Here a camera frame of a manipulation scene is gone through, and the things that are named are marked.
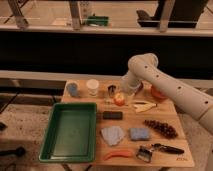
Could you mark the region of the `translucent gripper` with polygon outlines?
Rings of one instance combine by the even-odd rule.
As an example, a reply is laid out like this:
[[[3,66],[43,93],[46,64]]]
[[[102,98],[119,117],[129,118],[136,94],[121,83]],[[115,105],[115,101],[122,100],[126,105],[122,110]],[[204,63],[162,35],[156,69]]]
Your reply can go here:
[[[125,104],[124,105],[126,105],[126,106],[130,105],[135,98],[135,94],[128,94],[128,93],[124,92],[122,89],[119,89],[117,93],[123,93],[125,95]]]

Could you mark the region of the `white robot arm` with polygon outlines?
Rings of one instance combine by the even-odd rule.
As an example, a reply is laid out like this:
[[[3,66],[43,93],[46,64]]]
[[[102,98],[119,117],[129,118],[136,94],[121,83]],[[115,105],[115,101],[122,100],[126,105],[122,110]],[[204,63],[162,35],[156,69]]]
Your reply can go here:
[[[163,73],[157,66],[158,58],[153,53],[131,57],[128,72],[121,78],[121,90],[132,95],[146,80],[213,135],[213,97]]]

